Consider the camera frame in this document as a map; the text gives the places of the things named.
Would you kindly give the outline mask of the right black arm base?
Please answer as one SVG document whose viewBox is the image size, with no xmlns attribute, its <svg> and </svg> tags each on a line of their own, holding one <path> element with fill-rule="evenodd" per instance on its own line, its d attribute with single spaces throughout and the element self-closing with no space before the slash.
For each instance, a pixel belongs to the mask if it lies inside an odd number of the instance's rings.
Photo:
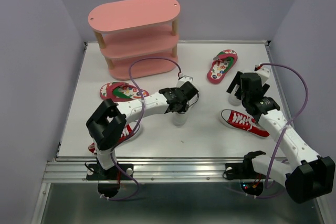
<svg viewBox="0 0 336 224">
<path fill-rule="evenodd" d="M 249 152 L 244 156 L 242 162 L 226 163 L 222 177 L 227 180 L 242 180 L 240 186 L 244 193 L 258 197 L 262 194 L 264 185 L 262 180 L 265 175 L 255 172 L 252 160 L 260 155 L 265 155 L 263 151 Z"/>
</svg>

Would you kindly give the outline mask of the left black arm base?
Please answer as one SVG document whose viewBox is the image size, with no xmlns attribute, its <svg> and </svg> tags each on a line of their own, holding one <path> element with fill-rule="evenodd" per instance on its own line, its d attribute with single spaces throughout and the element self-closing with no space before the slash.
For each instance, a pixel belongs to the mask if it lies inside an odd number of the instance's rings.
<svg viewBox="0 0 336 224">
<path fill-rule="evenodd" d="M 86 180 L 97 182 L 97 190 L 101 198 L 106 200 L 126 200 L 121 192 L 122 182 L 133 182 L 133 164 L 119 164 L 121 169 L 113 166 L 104 170 L 98 162 L 85 162 Z"/>
</svg>

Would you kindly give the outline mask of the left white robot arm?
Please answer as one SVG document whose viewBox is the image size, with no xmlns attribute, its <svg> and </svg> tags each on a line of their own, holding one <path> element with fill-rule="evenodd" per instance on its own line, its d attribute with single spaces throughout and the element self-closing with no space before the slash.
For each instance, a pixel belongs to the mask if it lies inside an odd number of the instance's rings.
<svg viewBox="0 0 336 224">
<path fill-rule="evenodd" d="M 86 127 L 97 152 L 99 173 L 106 179 L 117 172 L 114 149 L 126 125 L 142 118 L 170 112 L 187 112 L 199 90 L 189 81 L 180 87 L 164 88 L 140 100 L 115 103 L 104 100 L 87 120 Z"/>
</svg>

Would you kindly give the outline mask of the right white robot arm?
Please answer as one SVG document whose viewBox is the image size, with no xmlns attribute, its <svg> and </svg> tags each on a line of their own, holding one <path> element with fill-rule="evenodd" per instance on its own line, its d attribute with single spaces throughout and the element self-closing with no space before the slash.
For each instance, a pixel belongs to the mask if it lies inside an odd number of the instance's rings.
<svg viewBox="0 0 336 224">
<path fill-rule="evenodd" d="M 246 112 L 278 144 L 288 163 L 279 162 L 263 151 L 249 152 L 240 163 L 226 164 L 228 180 L 253 179 L 258 174 L 281 184 L 296 203 L 329 194 L 333 190 L 335 162 L 322 157 L 300 137 L 286 120 L 280 106 L 265 93 L 269 88 L 256 72 L 237 72 L 227 89 L 241 100 Z"/>
</svg>

